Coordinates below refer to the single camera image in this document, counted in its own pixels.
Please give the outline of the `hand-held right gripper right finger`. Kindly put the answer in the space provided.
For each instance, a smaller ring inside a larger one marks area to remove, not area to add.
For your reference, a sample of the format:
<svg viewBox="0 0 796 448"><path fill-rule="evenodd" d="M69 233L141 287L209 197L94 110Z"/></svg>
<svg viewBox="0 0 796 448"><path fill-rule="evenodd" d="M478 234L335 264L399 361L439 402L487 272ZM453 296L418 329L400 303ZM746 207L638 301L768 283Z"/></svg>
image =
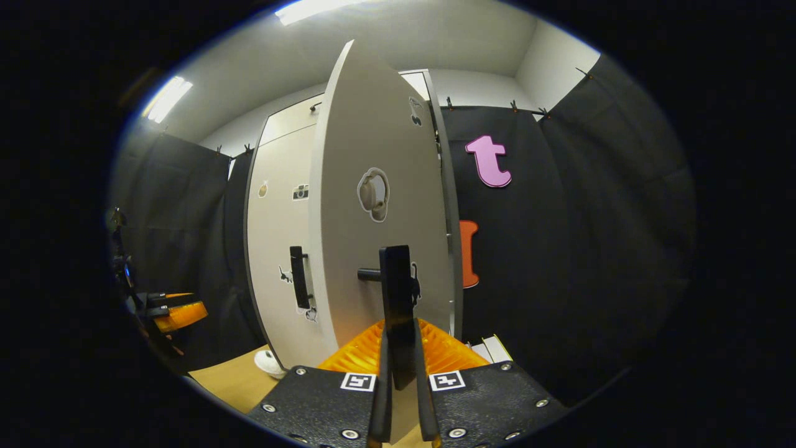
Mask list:
<svg viewBox="0 0 796 448"><path fill-rule="evenodd" d="M415 319L420 430L434 447L508 447L568 414L512 360L489 363L443 330Z"/></svg>

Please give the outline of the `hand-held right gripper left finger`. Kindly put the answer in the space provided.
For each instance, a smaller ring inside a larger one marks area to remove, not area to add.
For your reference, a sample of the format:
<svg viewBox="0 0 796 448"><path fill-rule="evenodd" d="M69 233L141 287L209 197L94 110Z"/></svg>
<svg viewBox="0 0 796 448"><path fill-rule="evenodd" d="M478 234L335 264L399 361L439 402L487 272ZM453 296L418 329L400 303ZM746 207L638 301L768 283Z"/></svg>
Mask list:
<svg viewBox="0 0 796 448"><path fill-rule="evenodd" d="M316 368L291 368L248 417L302 447L381 447L391 433L389 370L379 320Z"/></svg>

